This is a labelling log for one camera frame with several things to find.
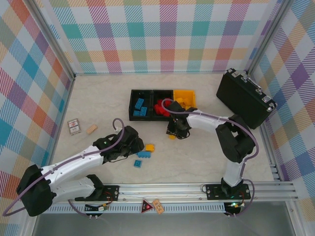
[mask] orange tag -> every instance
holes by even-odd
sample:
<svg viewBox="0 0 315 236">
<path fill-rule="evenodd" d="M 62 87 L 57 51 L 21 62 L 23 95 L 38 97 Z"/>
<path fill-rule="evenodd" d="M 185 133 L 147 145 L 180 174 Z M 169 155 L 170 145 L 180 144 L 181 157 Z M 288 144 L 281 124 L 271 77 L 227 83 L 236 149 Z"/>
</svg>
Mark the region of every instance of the orange tag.
<svg viewBox="0 0 315 236">
<path fill-rule="evenodd" d="M 164 212 L 164 209 L 158 199 L 155 199 L 152 203 L 158 214 L 162 214 Z"/>
</svg>

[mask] black briefcase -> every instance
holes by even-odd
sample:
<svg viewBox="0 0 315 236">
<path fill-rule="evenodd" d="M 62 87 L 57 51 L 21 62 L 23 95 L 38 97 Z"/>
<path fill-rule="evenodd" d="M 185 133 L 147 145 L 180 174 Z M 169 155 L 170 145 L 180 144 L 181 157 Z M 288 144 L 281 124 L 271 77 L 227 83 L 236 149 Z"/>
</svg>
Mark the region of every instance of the black briefcase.
<svg viewBox="0 0 315 236">
<path fill-rule="evenodd" d="M 217 97 L 251 129 L 260 126 L 277 106 L 251 78 L 232 68 L 224 73 Z"/>
</svg>

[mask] white floor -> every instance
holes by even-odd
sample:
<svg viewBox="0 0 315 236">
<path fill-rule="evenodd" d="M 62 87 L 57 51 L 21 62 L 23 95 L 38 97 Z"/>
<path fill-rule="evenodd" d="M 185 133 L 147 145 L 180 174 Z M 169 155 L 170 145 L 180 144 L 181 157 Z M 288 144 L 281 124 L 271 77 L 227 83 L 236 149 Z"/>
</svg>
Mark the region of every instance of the white floor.
<svg viewBox="0 0 315 236">
<path fill-rule="evenodd" d="M 128 106 L 131 89 L 193 89 L 198 109 L 220 116 L 232 112 L 221 103 L 216 92 L 221 74 L 133 74 L 77 77 L 66 112 L 53 163 L 64 160 L 87 148 L 96 139 L 114 133 L 112 120 L 123 119 L 139 132 L 145 144 L 154 144 L 156 151 L 135 168 L 136 155 L 117 163 L 106 163 L 90 169 L 104 183 L 167 183 L 220 181 L 225 171 L 224 156 L 216 134 L 191 130 L 185 140 L 171 140 L 166 135 L 167 122 L 129 121 Z M 70 136 L 66 122 L 78 118 L 82 132 Z M 93 134 L 87 130 L 98 126 Z M 260 145 L 259 155 L 248 161 L 244 178 L 273 181 L 259 130 L 253 131 Z"/>
</svg>

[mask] blue block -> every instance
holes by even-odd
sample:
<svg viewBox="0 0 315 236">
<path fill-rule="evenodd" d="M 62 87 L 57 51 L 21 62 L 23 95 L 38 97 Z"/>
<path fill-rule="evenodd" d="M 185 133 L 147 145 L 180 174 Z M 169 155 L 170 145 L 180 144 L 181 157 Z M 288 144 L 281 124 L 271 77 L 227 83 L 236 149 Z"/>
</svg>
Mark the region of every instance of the blue block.
<svg viewBox="0 0 315 236">
<path fill-rule="evenodd" d="M 147 113 L 147 108 L 146 107 L 141 107 L 140 116 L 141 117 L 145 117 L 146 113 Z"/>
<path fill-rule="evenodd" d="M 140 151 L 137 153 L 137 156 L 140 158 L 150 158 L 151 152 L 150 151 Z"/>
<path fill-rule="evenodd" d="M 139 109 L 141 108 L 142 104 L 143 104 L 144 100 L 142 98 L 139 98 L 136 105 L 134 106 L 136 109 Z"/>
<path fill-rule="evenodd" d="M 140 168 L 141 165 L 142 165 L 142 161 L 139 161 L 139 160 L 135 160 L 135 162 L 134 162 L 134 164 L 133 164 L 133 166 L 134 166 L 134 167 L 137 167 L 137 168 Z"/>
</svg>

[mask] black bin compartment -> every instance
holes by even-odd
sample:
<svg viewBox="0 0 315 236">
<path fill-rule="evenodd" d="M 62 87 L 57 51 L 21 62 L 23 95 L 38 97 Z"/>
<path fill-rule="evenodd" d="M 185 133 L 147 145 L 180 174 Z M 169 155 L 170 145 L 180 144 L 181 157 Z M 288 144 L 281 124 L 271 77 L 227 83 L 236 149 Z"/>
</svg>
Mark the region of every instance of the black bin compartment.
<svg viewBox="0 0 315 236">
<path fill-rule="evenodd" d="M 172 117 L 165 117 L 163 115 L 158 115 L 154 110 L 154 105 L 158 103 L 158 100 L 165 98 L 170 98 L 173 100 L 173 90 L 153 90 L 152 92 L 152 119 L 153 121 L 170 121 Z"/>
<path fill-rule="evenodd" d="M 142 104 L 142 107 L 147 108 L 147 113 L 145 116 L 134 116 L 134 111 L 140 111 L 139 109 L 136 109 L 134 106 L 136 105 L 139 98 L 144 99 L 144 102 Z M 130 121 L 136 121 L 136 120 L 144 120 L 144 121 L 150 121 L 152 117 L 152 90 L 131 90 L 130 95 L 130 103 L 129 103 L 129 120 Z"/>
</svg>

